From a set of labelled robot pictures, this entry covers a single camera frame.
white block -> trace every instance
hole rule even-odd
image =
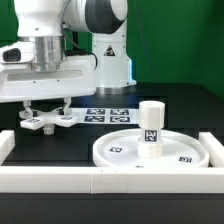
[[[224,193],[222,168],[131,169],[127,193]]]
[[[15,147],[14,131],[2,131],[0,133],[0,165]]]
[[[1,193],[90,193],[91,170],[72,167],[1,167]]]
[[[22,128],[37,130],[45,125],[45,120],[41,117],[34,117],[20,122]]]
[[[213,167],[224,167],[224,147],[223,145],[210,133],[199,133],[199,141],[209,153],[209,162]]]
[[[56,116],[54,119],[54,123],[63,126],[63,127],[71,127],[74,124],[78,123],[78,118],[73,116]]]
[[[127,169],[92,168],[91,193],[127,193]]]

white border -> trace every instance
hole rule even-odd
[[[210,133],[200,133],[199,140],[206,145],[213,138]],[[0,155],[7,156],[13,142],[13,131],[3,131]],[[224,168],[4,166],[0,167],[0,193],[224,193]]]

robot logo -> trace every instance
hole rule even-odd
[[[115,56],[114,50],[111,45],[109,45],[109,47],[107,48],[104,56]]]

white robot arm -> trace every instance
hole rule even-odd
[[[64,28],[112,34],[126,20],[127,0],[14,0],[14,4],[19,41],[0,49],[0,102],[23,101],[28,117],[34,117],[32,100],[64,98],[63,114],[68,115],[71,97],[94,94],[97,84],[92,56],[65,56]],[[30,128],[75,123],[54,113],[31,120]]]

black cable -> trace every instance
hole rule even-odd
[[[157,75],[155,73],[155,70],[153,68],[151,56],[150,56],[149,49],[148,49],[148,46],[147,46],[147,43],[146,43],[146,40],[145,40],[145,36],[144,36],[144,33],[143,33],[143,29],[142,29],[142,25],[141,25],[141,21],[140,21],[139,9],[138,9],[136,0],[134,0],[134,6],[135,6],[135,14],[136,14],[136,18],[137,18],[139,33],[140,33],[141,40],[142,40],[142,43],[143,43],[143,47],[144,47],[144,50],[145,50],[145,53],[146,53],[146,56],[147,56],[147,61],[149,63],[149,67],[150,67],[150,70],[152,72],[154,81],[158,82],[158,77],[157,77]]]
[[[64,30],[64,27],[63,27],[63,25],[64,25],[64,15],[65,15],[65,11],[66,11],[66,9],[67,9],[67,7],[68,7],[68,5],[69,5],[69,3],[71,2],[71,0],[68,0],[65,4],[64,4],[64,6],[63,6],[63,8],[62,8],[62,10],[61,10],[61,13],[60,13],[60,30],[61,30],[61,33],[62,33],[62,35],[65,37],[65,39],[68,41],[68,42],[70,42],[72,45],[73,45],[73,47],[74,47],[74,49],[76,49],[77,50],[77,53],[81,53],[81,54],[90,54],[90,55],[93,55],[94,57],[95,57],[95,61],[96,61],[96,65],[95,65],[95,69],[97,68],[97,66],[98,66],[98,59],[97,59],[97,56],[93,53],[93,52],[90,52],[90,51],[87,51],[87,50],[85,50],[85,49],[82,49],[82,48],[80,48],[79,46],[78,46],[78,44],[76,44],[73,40],[71,40],[69,37],[68,37],[68,35],[66,34],[66,32],[65,32],[65,30]]]

